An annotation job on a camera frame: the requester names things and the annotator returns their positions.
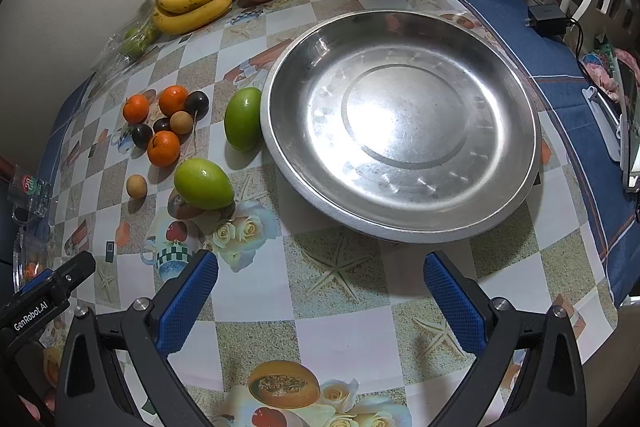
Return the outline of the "large steel basin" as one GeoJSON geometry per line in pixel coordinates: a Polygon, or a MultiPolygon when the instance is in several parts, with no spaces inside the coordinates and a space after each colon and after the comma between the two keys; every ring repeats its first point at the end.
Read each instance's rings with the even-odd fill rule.
{"type": "Polygon", "coordinates": [[[537,113],[512,62],[417,12],[340,15],[293,40],[262,88],[260,123],[309,204],[401,243],[495,228],[540,170],[537,113]]]}

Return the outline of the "orange tangerine front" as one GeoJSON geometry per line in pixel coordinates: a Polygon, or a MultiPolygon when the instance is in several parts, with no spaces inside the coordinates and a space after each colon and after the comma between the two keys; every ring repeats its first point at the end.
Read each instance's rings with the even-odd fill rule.
{"type": "Polygon", "coordinates": [[[152,136],[146,153],[153,166],[166,168],[178,160],[180,146],[180,140],[174,132],[160,131],[152,136]]]}

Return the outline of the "tan longan front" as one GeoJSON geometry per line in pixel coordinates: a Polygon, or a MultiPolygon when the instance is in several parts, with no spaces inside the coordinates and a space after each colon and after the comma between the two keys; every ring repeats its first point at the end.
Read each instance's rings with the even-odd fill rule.
{"type": "Polygon", "coordinates": [[[131,199],[142,199],[148,194],[148,184],[141,174],[132,174],[126,182],[126,192],[131,199]]]}

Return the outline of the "green mango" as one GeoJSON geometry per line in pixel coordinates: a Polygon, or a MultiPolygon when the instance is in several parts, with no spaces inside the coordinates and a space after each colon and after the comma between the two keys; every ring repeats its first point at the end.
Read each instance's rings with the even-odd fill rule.
{"type": "Polygon", "coordinates": [[[240,152],[251,150],[262,139],[260,98],[255,87],[236,91],[224,112],[224,132],[229,144],[240,152]]]}
{"type": "Polygon", "coordinates": [[[182,199],[196,208],[217,210],[234,201],[234,190],[228,176],[206,158],[181,161],[175,170],[174,184],[182,199]]]}

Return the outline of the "bag of green fruits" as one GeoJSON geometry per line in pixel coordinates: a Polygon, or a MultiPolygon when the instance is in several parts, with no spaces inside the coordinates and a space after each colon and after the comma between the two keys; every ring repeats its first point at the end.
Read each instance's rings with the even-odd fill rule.
{"type": "Polygon", "coordinates": [[[152,10],[139,13],[107,39],[91,72],[110,78],[137,62],[158,38],[160,31],[152,22],[152,10]]]}

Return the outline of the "black power adapter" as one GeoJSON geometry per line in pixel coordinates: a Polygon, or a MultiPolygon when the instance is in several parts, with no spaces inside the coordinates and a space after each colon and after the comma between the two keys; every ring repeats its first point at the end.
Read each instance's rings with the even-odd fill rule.
{"type": "Polygon", "coordinates": [[[541,37],[563,38],[570,19],[557,4],[536,4],[527,9],[526,25],[541,37]]]}

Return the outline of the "dark plum small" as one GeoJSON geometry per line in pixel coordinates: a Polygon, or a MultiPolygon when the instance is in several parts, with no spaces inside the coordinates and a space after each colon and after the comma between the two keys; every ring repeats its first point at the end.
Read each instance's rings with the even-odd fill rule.
{"type": "Polygon", "coordinates": [[[162,132],[162,131],[170,131],[171,130],[170,119],[167,117],[157,119],[156,121],[154,121],[152,129],[155,133],[162,132]]]}

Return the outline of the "tan longan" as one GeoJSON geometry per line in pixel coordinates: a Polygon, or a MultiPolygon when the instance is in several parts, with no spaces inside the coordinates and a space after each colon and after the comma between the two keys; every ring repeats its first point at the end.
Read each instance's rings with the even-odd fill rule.
{"type": "Polygon", "coordinates": [[[178,135],[187,135],[192,132],[194,127],[194,119],[184,110],[178,110],[173,113],[169,119],[170,129],[178,135]]]}
{"type": "Polygon", "coordinates": [[[148,184],[141,174],[132,174],[126,182],[126,192],[131,199],[142,199],[148,194],[148,184]]]}

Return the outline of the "patterned vinyl tablecloth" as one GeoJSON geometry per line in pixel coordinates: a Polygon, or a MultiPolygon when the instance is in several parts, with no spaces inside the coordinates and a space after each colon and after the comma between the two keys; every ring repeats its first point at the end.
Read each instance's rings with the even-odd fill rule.
{"type": "Polygon", "coordinates": [[[473,363],[423,282],[442,251],[601,353],[639,274],[636,201],[569,44],[522,0],[273,0],[163,40],[65,103],[50,258],[107,314],[200,248],[168,359],[213,426],[425,426],[473,363]]]}

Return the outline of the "orange tangerine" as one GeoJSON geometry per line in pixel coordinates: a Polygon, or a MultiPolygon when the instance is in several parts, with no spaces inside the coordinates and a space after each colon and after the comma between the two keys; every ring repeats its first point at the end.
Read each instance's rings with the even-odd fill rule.
{"type": "Polygon", "coordinates": [[[189,91],[186,90],[185,87],[174,84],[162,91],[158,99],[158,107],[163,115],[171,117],[184,109],[184,104],[186,104],[186,98],[188,96],[189,91]]]}
{"type": "Polygon", "coordinates": [[[146,153],[153,166],[166,168],[178,160],[180,146],[180,140],[174,132],[160,131],[152,136],[146,153]]]}
{"type": "Polygon", "coordinates": [[[127,98],[122,106],[122,117],[128,124],[142,124],[149,114],[149,101],[143,94],[134,94],[127,98]]]}

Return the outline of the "green mango front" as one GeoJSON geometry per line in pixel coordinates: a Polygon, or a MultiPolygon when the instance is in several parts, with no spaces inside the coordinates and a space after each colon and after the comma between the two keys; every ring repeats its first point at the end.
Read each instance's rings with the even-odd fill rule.
{"type": "Polygon", "coordinates": [[[228,176],[206,158],[181,161],[175,170],[174,184],[182,199],[196,208],[217,210],[234,201],[234,190],[228,176]]]}

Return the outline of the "clear plastic cup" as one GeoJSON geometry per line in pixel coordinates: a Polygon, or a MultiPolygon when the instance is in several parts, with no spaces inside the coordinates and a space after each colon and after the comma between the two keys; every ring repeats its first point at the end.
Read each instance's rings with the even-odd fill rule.
{"type": "Polygon", "coordinates": [[[8,191],[13,221],[21,227],[26,227],[46,217],[51,194],[52,185],[49,181],[16,166],[8,191]]]}

